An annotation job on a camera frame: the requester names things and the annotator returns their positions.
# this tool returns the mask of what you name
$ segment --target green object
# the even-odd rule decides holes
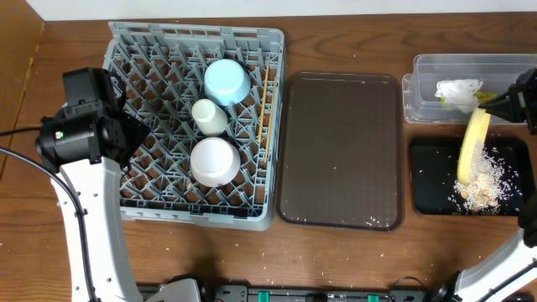
[[[378,296],[370,294],[368,296],[368,302],[379,302],[380,298]]]
[[[259,292],[258,294],[258,302],[269,302],[270,301],[270,294],[269,292]]]

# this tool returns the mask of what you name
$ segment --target clear plastic container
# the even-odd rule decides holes
[[[404,75],[404,119],[415,123],[468,123],[473,108],[464,113],[435,96],[436,83],[477,79],[479,91],[502,94],[520,74],[537,66],[537,55],[418,55],[414,73]],[[499,117],[491,123],[512,124]]]

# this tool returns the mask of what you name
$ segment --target crumpled white paper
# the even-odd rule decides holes
[[[480,80],[449,80],[436,83],[436,97],[444,97],[444,103],[455,106],[464,113],[472,112],[478,104],[476,92],[483,82]]]

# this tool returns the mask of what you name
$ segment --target wooden tabletop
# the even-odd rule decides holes
[[[537,13],[489,13],[152,21],[282,29],[288,75],[384,73],[399,81],[412,72],[418,54],[534,53],[536,19]],[[17,127],[38,126],[42,116],[54,115],[65,102],[62,73],[102,66],[111,38],[104,21],[47,23]],[[537,170],[537,143],[525,128],[489,131],[524,139]],[[156,284],[195,273],[225,284],[247,280],[257,286],[387,289],[410,275],[437,286],[457,269],[483,260],[516,229],[513,217],[423,216],[414,211],[408,141],[463,133],[461,126],[405,123],[405,218],[395,232],[296,226],[277,216],[265,232],[126,221],[135,279]],[[39,160],[35,138],[36,133],[18,134],[11,148]],[[0,182],[0,243],[0,300],[70,300],[65,231],[50,180],[12,158]],[[537,294],[537,283],[525,289]]]

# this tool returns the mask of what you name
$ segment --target gray plastic dish rack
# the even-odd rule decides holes
[[[255,231],[269,228],[284,91],[284,34],[278,29],[181,24],[110,22],[109,26],[114,39],[103,68],[115,71],[125,82],[125,111],[152,129],[131,159],[130,172],[122,178],[123,219]],[[208,188],[190,172],[190,152],[205,138],[190,112],[193,103],[205,96],[206,67],[219,59],[241,64],[252,88],[245,101],[225,108],[229,123],[221,135],[239,151],[241,169],[231,183]],[[266,118],[259,144],[267,59]],[[270,114],[274,117],[269,133]],[[266,150],[268,135],[270,146]]]

